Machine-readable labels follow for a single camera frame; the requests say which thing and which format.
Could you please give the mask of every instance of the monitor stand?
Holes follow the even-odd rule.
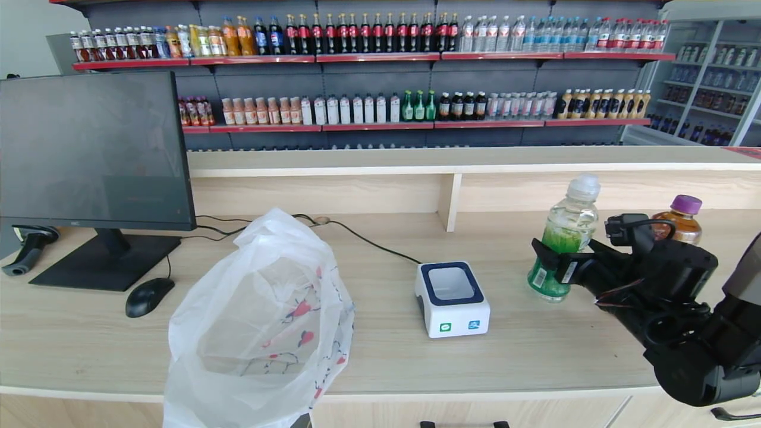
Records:
[[[178,236],[123,235],[119,229],[95,231],[96,237],[29,284],[123,292],[180,245]]]

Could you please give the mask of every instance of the white plastic bag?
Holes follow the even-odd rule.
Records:
[[[330,246],[280,209],[169,322],[164,428],[288,428],[346,365],[354,304]]]

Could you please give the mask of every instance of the white wall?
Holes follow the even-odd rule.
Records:
[[[81,13],[48,0],[0,0],[0,78],[59,74],[45,36],[89,30]]]

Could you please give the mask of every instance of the robotic arm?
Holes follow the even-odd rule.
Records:
[[[624,254],[598,241],[593,253],[558,254],[531,242],[545,268],[561,283],[579,284],[645,347],[661,387],[691,406],[709,406],[752,395],[761,382],[761,235],[756,236],[722,287],[725,297],[711,310],[696,303],[716,257],[691,244],[655,241],[645,214],[610,217],[605,232]],[[712,410],[721,420],[735,417]]]

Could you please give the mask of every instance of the purple bottle cap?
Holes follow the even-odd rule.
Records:
[[[698,198],[694,196],[677,195],[677,197],[673,198],[673,202],[671,203],[671,209],[694,216],[695,214],[698,213],[698,211],[700,211],[700,207],[702,205],[703,205],[703,201],[699,200]]]

